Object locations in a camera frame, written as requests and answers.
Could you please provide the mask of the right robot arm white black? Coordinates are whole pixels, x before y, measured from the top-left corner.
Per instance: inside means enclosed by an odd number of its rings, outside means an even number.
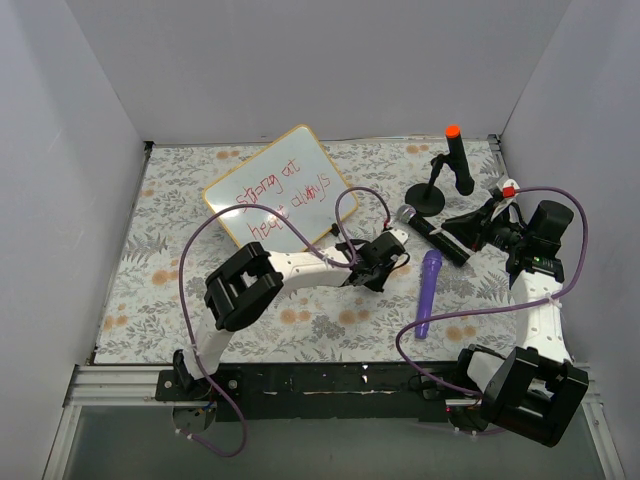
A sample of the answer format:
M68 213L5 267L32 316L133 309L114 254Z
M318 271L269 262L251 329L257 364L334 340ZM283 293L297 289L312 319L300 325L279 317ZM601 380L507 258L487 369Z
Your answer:
M564 282L556 254L573 218L568 207L543 200L521 225L489 200L442 225L472 251L491 245L507 253L509 288L521 307L511 353L469 345L459 354L453 387L464 397L482 394L483 421L547 447L560 441L588 389L587 373L573 365L564 343L556 297Z

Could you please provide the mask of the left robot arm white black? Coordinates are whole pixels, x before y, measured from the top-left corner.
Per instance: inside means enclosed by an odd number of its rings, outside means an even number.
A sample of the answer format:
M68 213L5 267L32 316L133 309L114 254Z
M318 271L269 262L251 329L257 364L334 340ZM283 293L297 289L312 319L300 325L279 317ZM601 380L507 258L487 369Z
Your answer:
M374 292L406 254L408 234L391 229L375 240L345 243L311 252L268 252L251 242L207 277L204 317L192 330L190 345L174 354L175 385L193 400L205 398L211 374L233 335L255 323L280 294L306 288L364 286Z

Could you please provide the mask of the yellow framed whiteboard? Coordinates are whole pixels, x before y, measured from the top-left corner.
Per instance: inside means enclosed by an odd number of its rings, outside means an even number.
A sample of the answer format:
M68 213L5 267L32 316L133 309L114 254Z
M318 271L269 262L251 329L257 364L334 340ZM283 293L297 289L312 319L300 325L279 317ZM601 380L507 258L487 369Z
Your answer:
M258 241L268 251L300 252L306 245L284 223L289 220L311 243L358 208L342 173L306 125L299 125L215 180L203 200L217 213L237 205L219 222L240 247Z

